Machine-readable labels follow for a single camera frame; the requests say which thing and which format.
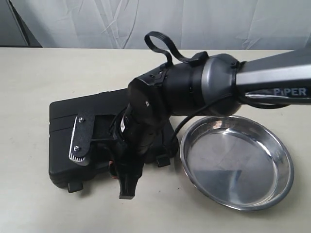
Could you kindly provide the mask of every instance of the metal pie dish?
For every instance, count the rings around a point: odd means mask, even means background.
[[[180,157],[198,190],[241,211],[277,204],[294,180],[293,162],[283,143],[241,116],[205,117],[192,124],[182,138]]]

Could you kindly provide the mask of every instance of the white curtain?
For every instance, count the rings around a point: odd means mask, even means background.
[[[182,49],[307,46],[311,0],[11,0],[43,47],[147,48],[149,31]]]

